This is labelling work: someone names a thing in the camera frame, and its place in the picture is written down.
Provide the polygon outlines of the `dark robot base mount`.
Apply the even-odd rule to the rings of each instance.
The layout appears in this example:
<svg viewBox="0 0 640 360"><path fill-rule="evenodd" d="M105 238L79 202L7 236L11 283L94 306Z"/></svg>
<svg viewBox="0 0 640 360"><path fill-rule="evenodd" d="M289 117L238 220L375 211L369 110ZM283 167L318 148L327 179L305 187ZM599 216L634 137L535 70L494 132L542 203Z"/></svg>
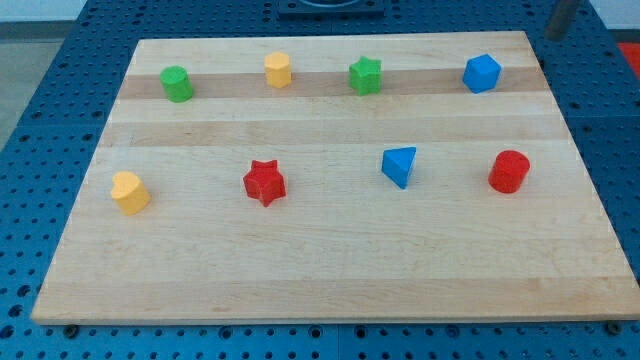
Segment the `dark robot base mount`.
<svg viewBox="0 0 640 360"><path fill-rule="evenodd" d="M385 0L277 0L274 10L279 18L382 16L385 4Z"/></svg>

